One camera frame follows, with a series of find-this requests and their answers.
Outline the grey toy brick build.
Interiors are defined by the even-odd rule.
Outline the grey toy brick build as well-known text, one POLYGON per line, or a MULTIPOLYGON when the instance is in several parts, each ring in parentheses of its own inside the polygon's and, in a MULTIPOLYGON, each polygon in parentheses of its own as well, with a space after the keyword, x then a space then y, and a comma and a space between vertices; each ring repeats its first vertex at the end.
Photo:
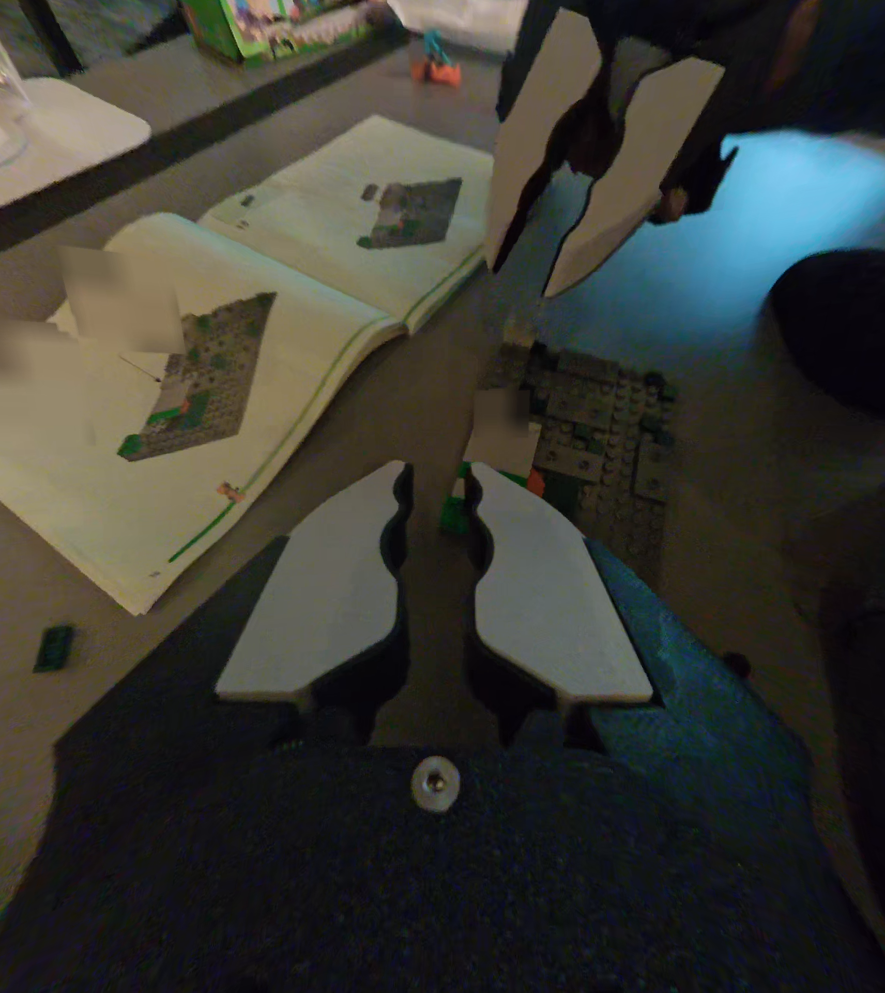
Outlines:
POLYGON ((509 317, 474 396, 474 421, 439 529, 467 532, 465 480, 484 463, 532 492, 656 588, 678 392, 658 370, 541 342, 509 317))

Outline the white plastic bag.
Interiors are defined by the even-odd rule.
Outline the white plastic bag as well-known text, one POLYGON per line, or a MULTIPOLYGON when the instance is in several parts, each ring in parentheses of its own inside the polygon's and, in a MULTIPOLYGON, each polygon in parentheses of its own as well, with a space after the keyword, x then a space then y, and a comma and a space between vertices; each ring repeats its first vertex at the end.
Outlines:
POLYGON ((411 33, 438 33, 449 43, 504 56, 512 50, 527 1, 388 1, 411 33))

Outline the open instruction booklet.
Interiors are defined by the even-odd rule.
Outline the open instruction booklet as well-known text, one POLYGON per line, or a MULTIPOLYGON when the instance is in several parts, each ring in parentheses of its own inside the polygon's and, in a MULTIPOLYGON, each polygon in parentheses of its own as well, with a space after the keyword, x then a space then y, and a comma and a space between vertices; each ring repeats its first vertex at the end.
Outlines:
POLYGON ((490 154, 371 116, 200 221, 142 217, 91 269, 133 277, 167 348, 87 341, 140 319, 69 297, 87 436, 54 417, 0 440, 0 503, 130 614, 247 513, 357 366, 409 337, 483 259, 490 154))

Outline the green toy brick box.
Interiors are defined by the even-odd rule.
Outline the green toy brick box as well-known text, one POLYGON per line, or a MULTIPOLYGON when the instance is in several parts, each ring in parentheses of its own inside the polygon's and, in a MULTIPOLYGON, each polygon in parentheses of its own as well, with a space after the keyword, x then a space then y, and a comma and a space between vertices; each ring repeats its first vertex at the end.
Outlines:
POLYGON ((202 50, 237 65, 322 52, 400 25, 388 2, 181 1, 178 7, 202 50))

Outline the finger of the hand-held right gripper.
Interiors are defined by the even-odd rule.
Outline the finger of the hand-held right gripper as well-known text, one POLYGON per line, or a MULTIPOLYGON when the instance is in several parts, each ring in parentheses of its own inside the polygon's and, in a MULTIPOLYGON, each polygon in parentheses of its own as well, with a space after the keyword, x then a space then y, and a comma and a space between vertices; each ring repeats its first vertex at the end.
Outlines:
POLYGON ((483 242, 490 272, 500 271, 530 210, 566 160, 601 68, 588 18, 560 9, 498 128, 483 242))
POLYGON ((662 184, 723 75, 721 65, 691 56, 637 83, 618 151, 591 183, 584 211, 560 243, 545 298, 584 282, 657 207, 662 184))

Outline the small dark green brick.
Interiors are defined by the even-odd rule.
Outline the small dark green brick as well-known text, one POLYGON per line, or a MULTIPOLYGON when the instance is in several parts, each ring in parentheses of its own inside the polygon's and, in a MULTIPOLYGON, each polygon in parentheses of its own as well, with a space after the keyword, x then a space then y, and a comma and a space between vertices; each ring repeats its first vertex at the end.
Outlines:
POLYGON ((39 649, 32 672, 43 674, 63 670, 71 654, 74 635, 74 625, 58 625, 46 628, 40 636, 39 649))

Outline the person's right hand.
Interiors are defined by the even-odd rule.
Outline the person's right hand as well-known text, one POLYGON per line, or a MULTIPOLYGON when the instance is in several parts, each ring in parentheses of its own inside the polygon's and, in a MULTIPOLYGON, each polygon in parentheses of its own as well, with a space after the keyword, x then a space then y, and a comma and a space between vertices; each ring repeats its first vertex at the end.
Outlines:
POLYGON ((804 64, 821 19, 822 1, 793 2, 762 93, 771 96, 792 81, 804 64))

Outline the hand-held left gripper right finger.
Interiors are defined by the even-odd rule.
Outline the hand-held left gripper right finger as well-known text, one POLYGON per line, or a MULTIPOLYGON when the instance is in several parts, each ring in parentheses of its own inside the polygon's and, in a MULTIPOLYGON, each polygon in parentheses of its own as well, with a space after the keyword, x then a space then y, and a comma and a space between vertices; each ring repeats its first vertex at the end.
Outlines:
POLYGON ((481 647, 561 706, 650 703, 650 677, 582 533, 485 463, 469 465, 464 490, 481 647))

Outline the small orange brick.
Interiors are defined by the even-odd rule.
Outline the small orange brick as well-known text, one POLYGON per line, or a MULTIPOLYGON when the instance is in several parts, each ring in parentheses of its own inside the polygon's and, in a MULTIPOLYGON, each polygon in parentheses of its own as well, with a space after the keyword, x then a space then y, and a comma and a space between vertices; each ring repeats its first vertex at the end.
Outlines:
POLYGON ((414 82, 452 88, 461 86, 461 67, 449 57, 438 31, 426 31, 420 46, 412 48, 410 55, 410 74, 414 82))

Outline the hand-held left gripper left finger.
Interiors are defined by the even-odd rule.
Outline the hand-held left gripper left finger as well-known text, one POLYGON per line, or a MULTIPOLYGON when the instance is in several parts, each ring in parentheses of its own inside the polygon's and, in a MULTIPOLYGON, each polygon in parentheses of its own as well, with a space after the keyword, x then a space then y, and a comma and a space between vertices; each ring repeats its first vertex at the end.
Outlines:
POLYGON ((289 534, 214 687, 224 702, 304 702, 345 664, 382 648, 402 619, 393 542, 414 468, 382 465, 289 534))

